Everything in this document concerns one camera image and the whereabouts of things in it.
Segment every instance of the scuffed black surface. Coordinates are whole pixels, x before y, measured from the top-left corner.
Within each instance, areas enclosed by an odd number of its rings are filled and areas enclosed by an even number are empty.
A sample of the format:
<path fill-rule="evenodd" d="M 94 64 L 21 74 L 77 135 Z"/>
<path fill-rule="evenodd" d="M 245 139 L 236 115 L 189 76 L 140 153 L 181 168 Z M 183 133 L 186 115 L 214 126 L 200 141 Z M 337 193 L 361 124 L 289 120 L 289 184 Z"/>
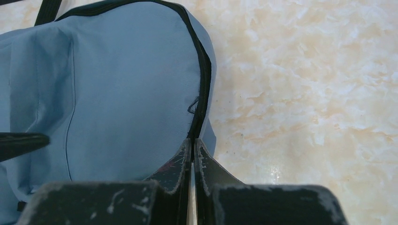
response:
<path fill-rule="evenodd" d="M 145 180 L 157 180 L 166 191 L 177 188 L 184 172 L 186 156 L 191 151 L 190 143 L 189 139 L 186 139 L 174 157 Z"/>
<path fill-rule="evenodd" d="M 147 224 L 157 186 L 155 181 L 47 184 L 25 207 L 18 224 Z"/>
<path fill-rule="evenodd" d="M 320 186 L 218 186 L 212 201 L 218 225 L 347 224 L 337 199 Z"/>
<path fill-rule="evenodd" d="M 198 225 L 215 224 L 213 202 L 210 193 L 217 184 L 244 185 L 226 171 L 207 151 L 201 139 L 196 139 L 194 152 L 196 210 Z"/>

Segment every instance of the seam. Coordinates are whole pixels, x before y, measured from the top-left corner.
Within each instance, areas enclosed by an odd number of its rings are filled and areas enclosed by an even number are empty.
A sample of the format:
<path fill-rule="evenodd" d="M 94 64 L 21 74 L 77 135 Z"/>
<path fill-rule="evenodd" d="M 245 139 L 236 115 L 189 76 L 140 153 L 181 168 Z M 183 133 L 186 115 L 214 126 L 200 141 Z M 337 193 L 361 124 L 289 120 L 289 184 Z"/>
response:
<path fill-rule="evenodd" d="M 76 108 L 76 90 L 75 90 L 75 51 L 74 51 L 74 45 L 72 40 L 70 40 L 70 45 L 71 45 L 71 71 L 72 74 L 70 76 L 71 83 L 72 83 L 72 102 L 73 102 L 73 110 L 72 110 L 72 115 L 70 116 L 69 123 L 66 129 L 66 134 L 65 134 L 65 141 L 64 141 L 64 150 L 65 150 L 65 161 L 66 161 L 66 167 L 68 171 L 68 176 L 69 179 L 72 180 L 72 176 L 70 175 L 70 169 L 69 169 L 69 161 L 68 161 L 68 134 L 69 134 L 69 129 L 70 129 L 70 124 L 72 123 L 73 116 L 75 115 L 75 108 Z"/>
<path fill-rule="evenodd" d="M 35 43 L 37 44 L 37 36 L 38 36 L 38 32 L 36 31 L 35 34 Z M 36 107 L 36 121 L 35 121 L 35 125 L 37 126 L 38 124 L 38 110 L 39 110 L 39 106 L 40 106 L 40 86 L 39 86 L 39 73 L 38 73 L 38 52 L 37 52 L 37 48 L 35 48 L 35 64 L 36 64 L 36 87 L 37 87 L 37 95 L 38 95 L 38 102 L 37 102 L 37 107 Z M 29 184 L 29 195 L 32 193 L 33 191 L 33 186 L 31 184 L 31 178 L 32 178 L 32 153 L 29 154 L 29 180 L 28 180 L 28 184 Z"/>

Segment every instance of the bag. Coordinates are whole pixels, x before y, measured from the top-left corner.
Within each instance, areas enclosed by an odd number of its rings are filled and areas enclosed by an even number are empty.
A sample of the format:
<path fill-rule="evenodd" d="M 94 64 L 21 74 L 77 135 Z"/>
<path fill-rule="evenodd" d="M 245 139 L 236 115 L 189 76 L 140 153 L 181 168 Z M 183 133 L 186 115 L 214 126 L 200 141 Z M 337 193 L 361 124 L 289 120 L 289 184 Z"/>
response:
<path fill-rule="evenodd" d="M 45 183 L 140 180 L 187 137 L 215 147 L 215 55 L 184 7 L 106 0 L 49 22 L 59 3 L 43 2 L 38 26 L 0 35 L 0 132 L 50 137 L 0 164 L 0 225 Z"/>

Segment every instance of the black trim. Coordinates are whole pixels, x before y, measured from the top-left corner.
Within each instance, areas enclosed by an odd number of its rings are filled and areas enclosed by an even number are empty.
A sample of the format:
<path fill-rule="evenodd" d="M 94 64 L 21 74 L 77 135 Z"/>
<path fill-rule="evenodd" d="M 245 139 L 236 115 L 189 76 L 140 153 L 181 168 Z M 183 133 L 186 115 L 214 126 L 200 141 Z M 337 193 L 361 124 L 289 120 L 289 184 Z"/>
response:
<path fill-rule="evenodd" d="M 22 0 L 0 0 L 0 6 L 5 4 L 10 4 L 13 2 L 22 1 Z"/>
<path fill-rule="evenodd" d="M 38 11 L 35 26 L 49 23 L 55 20 L 62 0 L 43 0 Z"/>
<path fill-rule="evenodd" d="M 60 16 L 56 21 L 65 19 L 69 16 L 77 15 L 77 16 L 96 16 L 107 12 L 111 9 L 124 6 L 131 3 L 136 2 L 154 2 L 164 6 L 169 7 L 170 9 L 176 11 L 182 20 L 184 21 L 189 34 L 191 35 L 193 44 L 195 45 L 196 51 L 198 52 L 199 58 L 199 67 L 200 67 L 200 89 L 199 89 L 199 102 L 198 107 L 196 108 L 195 114 L 193 116 L 191 128 L 188 132 L 188 138 L 192 139 L 192 143 L 196 138 L 199 137 L 200 131 L 202 129 L 202 125 L 206 116 L 207 104 L 210 93 L 210 82 L 211 82 L 211 61 L 209 56 L 206 54 L 206 51 L 199 41 L 198 36 L 195 33 L 195 30 L 192 27 L 191 21 L 189 19 L 188 13 L 185 8 L 179 4 L 161 1 L 161 0 L 120 0 L 120 1 L 102 1 L 86 6 L 77 7 L 69 10 L 62 16 Z"/>

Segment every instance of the black object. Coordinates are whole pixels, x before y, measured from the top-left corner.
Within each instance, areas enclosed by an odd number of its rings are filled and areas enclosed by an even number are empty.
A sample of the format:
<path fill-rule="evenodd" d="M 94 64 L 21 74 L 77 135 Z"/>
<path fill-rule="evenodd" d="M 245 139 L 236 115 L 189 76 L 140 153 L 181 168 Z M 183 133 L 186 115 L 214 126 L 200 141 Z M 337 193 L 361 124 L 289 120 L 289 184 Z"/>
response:
<path fill-rule="evenodd" d="M 13 3 L 13 2 L 17 2 L 17 1 L 22 1 L 22 0 L 0 0 L 0 6 L 9 4 L 9 3 Z"/>
<path fill-rule="evenodd" d="M 36 18 L 35 26 L 55 20 L 62 0 L 43 0 Z"/>
<path fill-rule="evenodd" d="M 26 202 L 19 201 L 16 210 L 18 212 L 22 212 L 25 209 Z"/>
<path fill-rule="evenodd" d="M 320 186 L 246 185 L 220 166 L 200 139 L 144 181 L 56 182 L 26 205 L 19 225 L 184 225 L 194 155 L 199 225 L 345 225 L 333 194 Z"/>
<path fill-rule="evenodd" d="M 0 162 L 45 147 L 49 138 L 35 133 L 0 133 Z"/>

